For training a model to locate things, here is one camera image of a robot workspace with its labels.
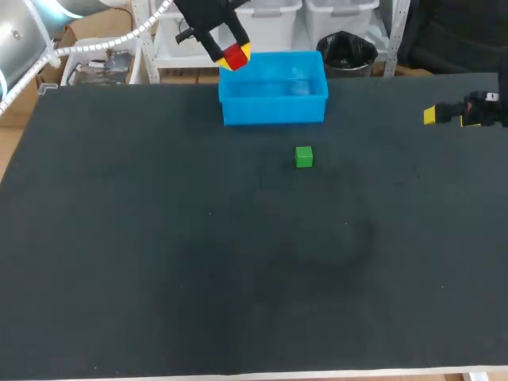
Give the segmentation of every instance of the black foam mat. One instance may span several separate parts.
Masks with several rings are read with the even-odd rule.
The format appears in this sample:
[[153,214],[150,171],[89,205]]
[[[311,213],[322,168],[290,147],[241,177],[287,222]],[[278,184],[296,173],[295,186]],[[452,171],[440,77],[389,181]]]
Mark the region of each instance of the black foam mat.
[[0,379],[508,364],[508,131],[422,124],[473,90],[241,128],[216,87],[49,91],[0,186]]

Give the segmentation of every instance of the green cube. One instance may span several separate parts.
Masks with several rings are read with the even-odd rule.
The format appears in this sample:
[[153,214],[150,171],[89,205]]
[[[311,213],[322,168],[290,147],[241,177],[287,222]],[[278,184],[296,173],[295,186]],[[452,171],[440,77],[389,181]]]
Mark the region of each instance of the green cube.
[[312,147],[296,148],[296,168],[310,168],[313,161]]

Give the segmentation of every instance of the white cable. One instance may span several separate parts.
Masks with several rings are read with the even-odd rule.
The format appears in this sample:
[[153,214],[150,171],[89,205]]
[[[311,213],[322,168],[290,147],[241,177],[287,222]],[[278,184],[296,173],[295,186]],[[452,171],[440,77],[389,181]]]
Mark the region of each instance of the white cable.
[[54,51],[54,56],[50,54],[43,55],[26,73],[21,77],[21,79],[16,83],[11,91],[4,97],[2,102],[0,102],[0,117],[7,111],[10,105],[14,102],[19,94],[29,85],[29,83],[34,79],[39,73],[40,70],[54,57],[68,56],[72,53],[83,52],[85,48],[89,50],[106,50],[112,48],[117,45],[117,41],[125,42],[127,40],[132,40],[139,36],[141,33],[140,29],[143,30],[150,29],[157,22],[160,15],[166,12],[167,8],[173,3],[173,0],[164,0],[159,9],[140,26],[138,29],[133,30],[131,33],[127,33],[125,36],[115,38],[111,41],[105,42],[103,44],[92,44],[88,46],[73,46],[70,48],[61,48]]

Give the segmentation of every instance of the white shelving unit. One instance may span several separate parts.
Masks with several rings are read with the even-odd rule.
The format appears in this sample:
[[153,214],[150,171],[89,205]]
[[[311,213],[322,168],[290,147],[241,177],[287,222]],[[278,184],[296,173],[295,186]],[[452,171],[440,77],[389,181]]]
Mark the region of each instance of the white shelving unit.
[[[138,25],[150,17],[149,0],[131,0],[134,17]],[[385,77],[391,77],[397,66],[397,51],[402,42],[402,35],[406,26],[410,0],[381,0],[379,10],[373,13],[368,27],[367,40],[378,49],[378,60],[386,61]],[[310,39],[306,31],[302,13],[298,13],[294,26],[294,40],[292,50],[311,50]],[[175,57],[171,55],[160,30],[152,39],[150,33],[140,35],[143,41],[143,54],[146,61],[148,76],[151,83],[159,83],[159,69],[182,67],[216,67],[217,65],[207,55]]]

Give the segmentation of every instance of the blue container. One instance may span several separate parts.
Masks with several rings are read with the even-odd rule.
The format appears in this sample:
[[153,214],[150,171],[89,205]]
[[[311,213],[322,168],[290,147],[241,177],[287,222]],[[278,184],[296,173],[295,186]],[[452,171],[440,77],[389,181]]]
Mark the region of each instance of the blue container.
[[253,53],[246,67],[220,70],[225,125],[323,122],[326,99],[320,52]]

